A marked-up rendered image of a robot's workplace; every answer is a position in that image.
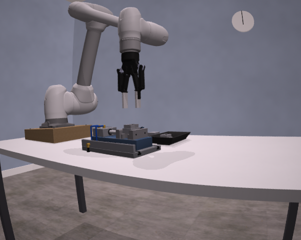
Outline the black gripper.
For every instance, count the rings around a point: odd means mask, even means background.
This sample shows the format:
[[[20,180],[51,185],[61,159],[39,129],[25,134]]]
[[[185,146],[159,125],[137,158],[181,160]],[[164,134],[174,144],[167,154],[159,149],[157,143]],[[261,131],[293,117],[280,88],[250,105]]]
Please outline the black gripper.
[[[122,92],[122,108],[128,108],[128,84],[132,76],[135,88],[135,108],[141,108],[141,90],[145,89],[145,65],[139,64],[139,53],[135,51],[121,54],[122,67],[117,69],[118,91]],[[138,70],[138,71],[137,71]]]

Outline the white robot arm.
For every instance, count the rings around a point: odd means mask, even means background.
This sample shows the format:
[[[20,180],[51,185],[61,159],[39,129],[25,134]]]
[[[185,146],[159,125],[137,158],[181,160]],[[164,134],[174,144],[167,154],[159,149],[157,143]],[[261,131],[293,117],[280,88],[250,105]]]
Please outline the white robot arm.
[[[85,22],[87,29],[77,82],[70,92],[60,84],[49,86],[44,97],[45,123],[40,123],[40,129],[75,126],[68,123],[68,115],[83,115],[96,109],[98,98],[91,81],[101,33],[106,27],[118,28],[120,53],[139,53],[141,43],[162,46],[169,37],[164,27],[145,21],[135,7],[124,8],[117,17],[101,5],[75,1],[69,5],[68,13]]]

